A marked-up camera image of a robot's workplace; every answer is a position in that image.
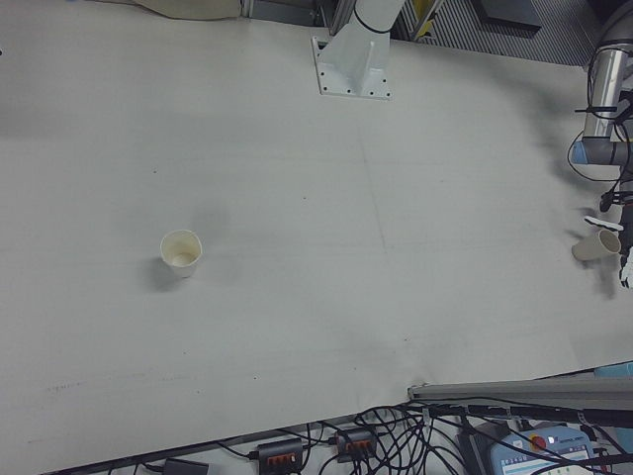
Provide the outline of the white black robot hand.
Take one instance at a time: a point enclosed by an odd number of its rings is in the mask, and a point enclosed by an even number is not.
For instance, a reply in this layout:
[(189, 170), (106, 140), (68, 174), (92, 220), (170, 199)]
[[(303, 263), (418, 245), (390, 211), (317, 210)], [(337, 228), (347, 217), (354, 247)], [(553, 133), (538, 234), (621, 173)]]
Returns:
[[(584, 216), (584, 221), (590, 226), (609, 230), (610, 232), (617, 234), (624, 233), (627, 230), (627, 227), (622, 224), (601, 220), (589, 215)], [(625, 245), (624, 250), (621, 252), (618, 278), (624, 288), (632, 288), (632, 245)]]

